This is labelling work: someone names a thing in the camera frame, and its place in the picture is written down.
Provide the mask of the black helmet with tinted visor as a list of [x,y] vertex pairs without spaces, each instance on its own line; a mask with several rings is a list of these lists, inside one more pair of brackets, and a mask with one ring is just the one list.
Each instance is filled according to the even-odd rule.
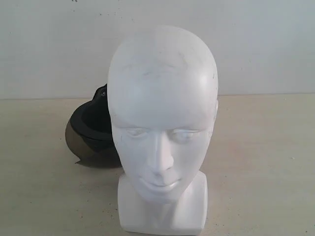
[[71,115],[65,129],[65,141],[70,151],[89,168],[120,168],[108,110],[107,85],[99,87],[93,98],[81,104]]

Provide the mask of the white mannequin head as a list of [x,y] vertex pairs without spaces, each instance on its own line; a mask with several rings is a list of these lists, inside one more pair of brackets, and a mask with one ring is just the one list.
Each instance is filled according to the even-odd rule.
[[218,112],[218,85],[210,49],[188,30],[156,26],[117,48],[107,93],[124,170],[123,226],[202,227],[208,198],[200,168]]

